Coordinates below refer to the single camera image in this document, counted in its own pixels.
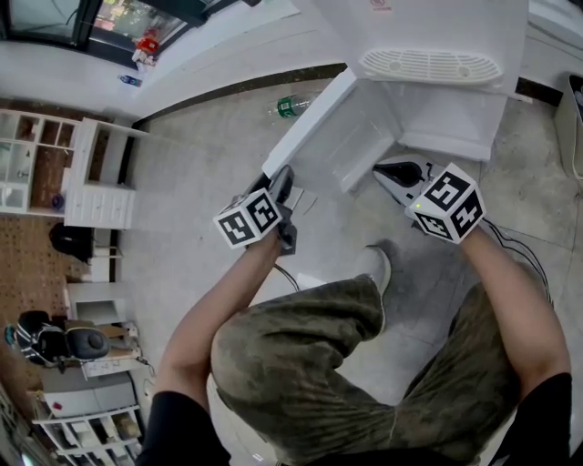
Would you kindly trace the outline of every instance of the window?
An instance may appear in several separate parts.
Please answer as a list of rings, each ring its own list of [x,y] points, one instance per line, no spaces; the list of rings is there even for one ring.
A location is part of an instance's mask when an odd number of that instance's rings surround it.
[[[135,41],[145,34],[155,34],[158,55],[235,1],[0,0],[0,39],[61,46],[135,68]]]

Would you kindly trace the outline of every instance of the gray bin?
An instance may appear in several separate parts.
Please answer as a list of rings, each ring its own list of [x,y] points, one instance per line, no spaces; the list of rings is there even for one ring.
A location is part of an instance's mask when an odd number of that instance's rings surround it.
[[[583,183],[583,119],[575,100],[575,91],[583,86],[583,77],[569,75],[567,89],[555,114],[558,146],[563,169],[569,177]]]

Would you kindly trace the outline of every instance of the black sleeve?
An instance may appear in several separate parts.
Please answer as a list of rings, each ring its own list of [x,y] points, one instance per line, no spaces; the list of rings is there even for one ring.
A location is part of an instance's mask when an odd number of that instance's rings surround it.
[[[532,390],[490,466],[567,464],[571,436],[570,374],[558,374]]]
[[[173,391],[158,393],[136,465],[190,464],[193,458],[200,464],[228,466],[230,455],[220,444],[210,415],[196,401]]]

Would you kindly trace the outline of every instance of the person's left arm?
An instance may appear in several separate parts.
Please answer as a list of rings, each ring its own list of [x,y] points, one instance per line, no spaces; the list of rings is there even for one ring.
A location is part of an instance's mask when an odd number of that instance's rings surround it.
[[[252,244],[187,313],[174,330],[162,357],[156,393],[181,393],[209,411],[207,379],[212,340],[223,323],[249,306],[280,251],[276,228]]]

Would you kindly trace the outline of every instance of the white desk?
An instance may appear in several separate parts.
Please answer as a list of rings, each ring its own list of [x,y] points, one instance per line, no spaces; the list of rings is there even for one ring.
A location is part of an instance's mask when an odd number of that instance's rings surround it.
[[[149,137],[144,131],[84,118],[79,126],[70,179],[66,190],[65,225],[128,229],[136,191],[100,181],[89,181],[89,168],[100,129],[117,131],[126,137]]]

